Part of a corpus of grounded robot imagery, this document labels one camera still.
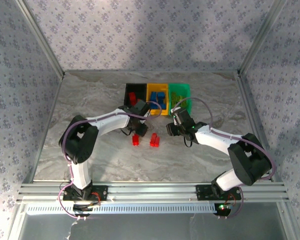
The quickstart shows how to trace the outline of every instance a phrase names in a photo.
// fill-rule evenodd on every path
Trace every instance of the vent grille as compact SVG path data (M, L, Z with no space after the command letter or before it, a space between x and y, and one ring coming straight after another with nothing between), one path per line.
M72 207L65 209L73 213ZM61 206L29 204L27 214L62 214L64 210ZM95 207L90 214L194 214L194 213L216 213L213 203L170 203L170 204L103 204Z

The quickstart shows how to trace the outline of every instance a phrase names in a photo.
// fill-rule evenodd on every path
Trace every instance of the patterned wall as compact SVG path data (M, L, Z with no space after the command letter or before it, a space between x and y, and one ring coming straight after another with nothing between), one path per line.
M27 0L64 70L238 69L273 0Z
M300 0L288 0L247 74L300 226Z
M58 82L15 1L0 1L0 239L35 160Z

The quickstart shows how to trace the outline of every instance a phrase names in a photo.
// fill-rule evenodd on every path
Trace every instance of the gray marble table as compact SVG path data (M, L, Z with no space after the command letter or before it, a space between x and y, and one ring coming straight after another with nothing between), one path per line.
M251 132L242 99L233 77L215 73L72 72L61 85L35 180L68 180L70 175L58 141L75 115L95 117L113 111L124 101L126 83L188 83L193 97L212 109L213 126L233 134ZM205 106L193 101L194 120L208 123ZM139 146L132 136L114 130L98 137L88 160L93 181L210 182L231 168L228 156L214 148L187 148L182 137L168 136L171 117L148 120L147 134ZM150 147L152 133L160 136L159 148Z

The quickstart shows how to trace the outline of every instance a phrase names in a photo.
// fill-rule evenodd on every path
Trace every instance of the green bin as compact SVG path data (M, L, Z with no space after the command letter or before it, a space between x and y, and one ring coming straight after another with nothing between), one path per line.
M171 115L171 109L174 108L172 103L172 93L176 93L176 96L182 96L183 98L191 97L190 86L185 83L169 83L168 84L168 92L169 92L169 115ZM191 114L192 101L191 99L187 99L186 101L186 110L189 114Z

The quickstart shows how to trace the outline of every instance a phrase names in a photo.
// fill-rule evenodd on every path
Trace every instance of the red block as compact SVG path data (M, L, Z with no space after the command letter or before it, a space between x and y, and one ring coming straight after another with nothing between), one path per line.
M152 133L151 140L150 140L150 146L151 147L155 146L156 138L157 138L157 134L156 133Z
M156 139L155 139L155 142L154 142L154 146L155 146L156 148L159 147L159 142L160 142L160 137L157 136Z
M137 104L136 94L134 92L129 92L129 99L132 106Z
M132 144L133 144L133 146L138 146L139 145L139 136L137 134L134 134L132 136Z

